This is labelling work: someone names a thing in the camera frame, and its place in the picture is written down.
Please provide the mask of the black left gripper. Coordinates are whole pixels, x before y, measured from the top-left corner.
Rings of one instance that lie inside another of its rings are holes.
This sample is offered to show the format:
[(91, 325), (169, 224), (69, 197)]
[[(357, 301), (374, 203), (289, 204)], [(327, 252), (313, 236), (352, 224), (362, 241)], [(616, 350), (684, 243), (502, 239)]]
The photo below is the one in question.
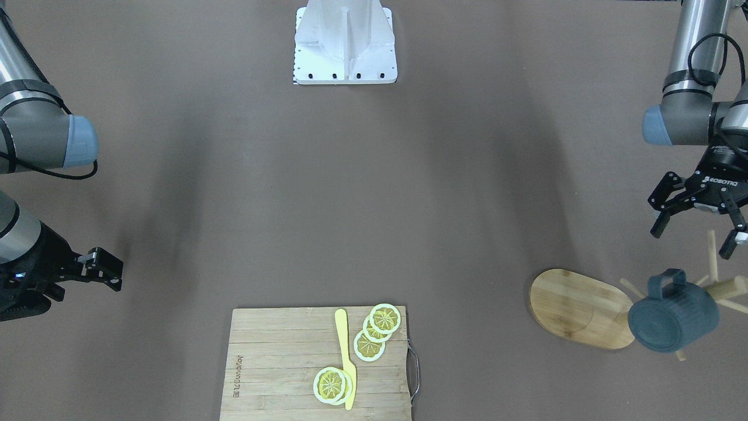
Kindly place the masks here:
[(718, 214), (729, 214), (733, 229), (728, 234), (719, 256), (729, 260), (738, 245), (746, 243), (746, 221), (740, 208), (747, 202), (746, 150), (740, 154), (724, 144), (708, 146), (689, 178), (674, 171), (665, 173), (647, 202), (657, 211), (651, 235), (661, 238), (671, 216), (697, 208)]

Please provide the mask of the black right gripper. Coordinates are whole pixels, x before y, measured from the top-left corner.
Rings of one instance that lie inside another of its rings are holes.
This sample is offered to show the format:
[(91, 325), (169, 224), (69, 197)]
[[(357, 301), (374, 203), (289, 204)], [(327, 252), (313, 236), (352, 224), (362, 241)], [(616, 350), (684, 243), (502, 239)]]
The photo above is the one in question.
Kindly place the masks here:
[(65, 290), (58, 282), (99, 282), (122, 290), (124, 263), (101, 247), (80, 256), (53, 229), (41, 224), (40, 237), (27, 253), (2, 263), (1, 320), (41, 315), (51, 301), (61, 302)]

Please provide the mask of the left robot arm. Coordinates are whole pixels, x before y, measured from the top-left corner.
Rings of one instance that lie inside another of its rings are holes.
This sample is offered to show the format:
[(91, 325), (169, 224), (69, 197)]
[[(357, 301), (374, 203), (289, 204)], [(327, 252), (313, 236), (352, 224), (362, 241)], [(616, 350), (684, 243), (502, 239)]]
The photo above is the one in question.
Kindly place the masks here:
[[(746, 243), (747, 231), (741, 213), (747, 202), (746, 60), (727, 34), (729, 17), (737, 9), (745, 12), (746, 2), (681, 2), (662, 101), (643, 117), (643, 138), (649, 144), (706, 148), (692, 175), (669, 171), (647, 198), (657, 212), (651, 235), (662, 236), (671, 217), (689, 209), (726, 214), (733, 226), (719, 249), (726, 260)], [(730, 102), (714, 101), (729, 46), (737, 53), (741, 89)]]

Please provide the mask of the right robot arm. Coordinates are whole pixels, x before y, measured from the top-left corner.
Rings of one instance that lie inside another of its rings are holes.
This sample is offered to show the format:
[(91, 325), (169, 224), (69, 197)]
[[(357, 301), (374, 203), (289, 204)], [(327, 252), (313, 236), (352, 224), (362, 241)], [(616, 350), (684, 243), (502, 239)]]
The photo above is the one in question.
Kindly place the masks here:
[[(62, 168), (91, 165), (97, 172), (97, 133), (88, 118), (70, 112), (26, 50), (2, 7), (1, 171), (35, 171), (65, 180)], [(123, 261), (101, 247), (76, 253), (51, 227), (1, 195), (1, 317), (3, 322), (42, 315), (64, 299), (65, 281), (122, 288)]]

